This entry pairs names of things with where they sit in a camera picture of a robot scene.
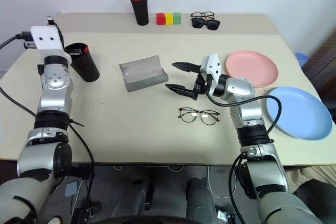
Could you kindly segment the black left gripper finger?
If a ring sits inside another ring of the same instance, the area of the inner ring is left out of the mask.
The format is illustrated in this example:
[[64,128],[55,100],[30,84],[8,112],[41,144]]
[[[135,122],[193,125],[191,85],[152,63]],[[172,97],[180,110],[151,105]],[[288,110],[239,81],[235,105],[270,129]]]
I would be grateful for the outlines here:
[[55,20],[54,20],[54,18],[52,16],[47,16],[47,21],[48,21],[48,25],[52,25],[52,26],[55,26],[57,28],[58,35],[59,35],[62,47],[64,48],[65,47],[65,45],[64,45],[64,37],[62,35],[62,32],[61,32],[58,24],[55,22]]

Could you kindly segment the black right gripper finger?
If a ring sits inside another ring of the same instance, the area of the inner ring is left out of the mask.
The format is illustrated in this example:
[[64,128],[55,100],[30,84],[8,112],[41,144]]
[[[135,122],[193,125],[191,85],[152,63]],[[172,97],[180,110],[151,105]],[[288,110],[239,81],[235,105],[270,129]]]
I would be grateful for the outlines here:
[[178,85],[178,84],[165,84],[165,86],[175,92],[178,95],[182,95],[184,97],[188,97],[193,99],[194,101],[197,100],[198,94],[195,93],[193,90],[189,90],[184,86]]
[[200,65],[195,65],[193,63],[189,62],[174,62],[172,63],[172,66],[178,68],[179,70],[185,71],[185,72],[194,72],[194,73],[200,73]]

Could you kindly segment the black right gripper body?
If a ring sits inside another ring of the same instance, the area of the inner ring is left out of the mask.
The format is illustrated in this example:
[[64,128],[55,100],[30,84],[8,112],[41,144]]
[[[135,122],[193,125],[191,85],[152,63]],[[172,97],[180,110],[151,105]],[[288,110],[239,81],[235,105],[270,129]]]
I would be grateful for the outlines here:
[[199,94],[204,95],[207,91],[210,90],[211,87],[211,75],[206,74],[205,78],[202,76],[201,73],[197,75],[193,92],[194,96],[198,96]]

